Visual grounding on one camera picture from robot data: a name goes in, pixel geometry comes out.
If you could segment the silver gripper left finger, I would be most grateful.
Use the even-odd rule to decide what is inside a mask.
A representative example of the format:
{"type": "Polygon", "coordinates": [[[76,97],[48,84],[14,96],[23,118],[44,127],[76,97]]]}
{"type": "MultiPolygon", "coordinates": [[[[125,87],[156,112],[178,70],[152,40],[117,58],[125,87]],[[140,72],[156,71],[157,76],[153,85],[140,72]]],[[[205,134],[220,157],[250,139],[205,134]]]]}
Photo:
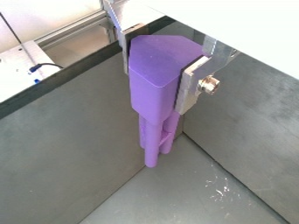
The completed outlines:
{"type": "Polygon", "coordinates": [[[148,33],[148,25],[142,21],[142,7],[132,0],[102,0],[104,10],[116,27],[116,39],[122,49],[124,72],[128,74],[128,56],[130,40],[148,33]]]}

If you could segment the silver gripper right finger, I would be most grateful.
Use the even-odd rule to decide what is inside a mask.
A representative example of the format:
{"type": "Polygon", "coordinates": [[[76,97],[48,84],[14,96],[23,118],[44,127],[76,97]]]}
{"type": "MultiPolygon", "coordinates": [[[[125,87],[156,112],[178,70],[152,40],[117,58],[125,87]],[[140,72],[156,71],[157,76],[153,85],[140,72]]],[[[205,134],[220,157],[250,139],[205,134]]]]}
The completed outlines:
{"type": "Polygon", "coordinates": [[[236,58],[238,51],[214,38],[205,36],[201,56],[181,70],[174,111],[182,115],[197,101],[201,93],[212,95],[220,81],[213,74],[236,58]]]}

